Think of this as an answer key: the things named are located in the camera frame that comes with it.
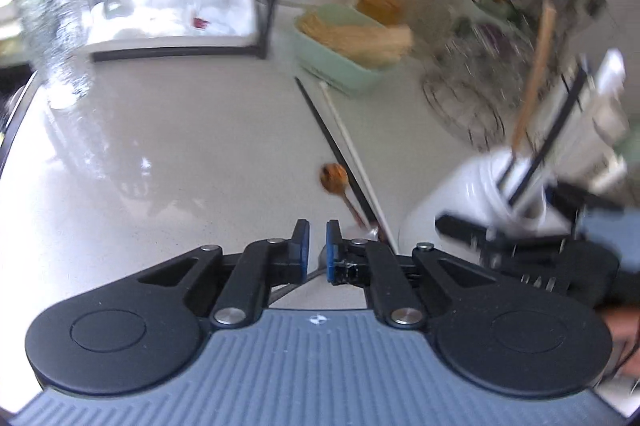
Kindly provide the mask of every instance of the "white stick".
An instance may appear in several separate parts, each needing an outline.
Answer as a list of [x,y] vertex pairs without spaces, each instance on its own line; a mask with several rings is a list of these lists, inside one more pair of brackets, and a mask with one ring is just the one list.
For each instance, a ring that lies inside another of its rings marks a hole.
[[340,130],[340,134],[342,135],[342,138],[344,139],[347,145],[347,148],[349,149],[349,153],[353,158],[353,162],[355,162],[356,168],[358,169],[358,173],[360,174],[360,177],[362,178],[362,182],[364,183],[364,187],[367,190],[367,193],[369,194],[369,199],[371,204],[373,205],[373,210],[376,212],[376,215],[380,220],[379,224],[380,226],[382,226],[382,229],[385,231],[386,239],[389,241],[389,244],[391,245],[391,249],[394,250],[394,253],[400,254],[398,249],[398,243],[396,242],[396,238],[391,233],[391,228],[389,227],[389,224],[386,221],[385,214],[382,212],[382,208],[380,207],[380,202],[378,202],[378,198],[376,197],[376,193],[373,191],[373,186],[369,181],[369,177],[364,171],[364,166],[362,165],[360,156],[356,151],[356,147],[353,145],[353,141],[351,140],[351,135],[349,134],[347,127],[342,122],[342,118],[340,117],[340,114],[338,114],[338,110],[334,105],[333,99],[331,99],[331,93],[329,93],[329,86],[324,81],[321,81],[320,89],[322,90],[322,94],[324,95],[324,100],[326,101],[326,104],[329,106],[329,109],[331,110],[331,113],[334,116],[334,121],[338,126],[338,130]]

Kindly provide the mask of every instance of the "white container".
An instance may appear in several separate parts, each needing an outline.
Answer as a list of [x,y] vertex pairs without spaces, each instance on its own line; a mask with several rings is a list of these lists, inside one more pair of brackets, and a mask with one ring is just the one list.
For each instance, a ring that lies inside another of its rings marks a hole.
[[[498,229],[511,236],[562,234],[570,230],[569,222],[548,206],[543,189],[526,211],[517,215],[496,186],[507,167],[511,151],[501,149],[469,159],[458,167],[427,199],[404,220],[399,233],[399,253],[410,255],[418,242],[431,242],[437,249],[479,263],[479,252],[465,244],[440,236],[435,221],[443,213],[459,216],[481,226]],[[514,167],[511,178],[520,178],[518,171],[528,167],[528,160]],[[509,194],[515,186],[506,186]]]

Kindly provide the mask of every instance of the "spoon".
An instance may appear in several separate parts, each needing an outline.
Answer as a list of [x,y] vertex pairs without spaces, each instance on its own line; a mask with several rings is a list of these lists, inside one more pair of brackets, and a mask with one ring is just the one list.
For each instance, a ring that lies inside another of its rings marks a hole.
[[367,225],[360,214],[353,207],[347,198],[347,188],[349,187],[349,177],[347,171],[338,163],[331,162],[324,164],[320,170],[320,183],[322,187],[332,195],[338,195],[347,205],[351,215],[362,229],[367,229]]

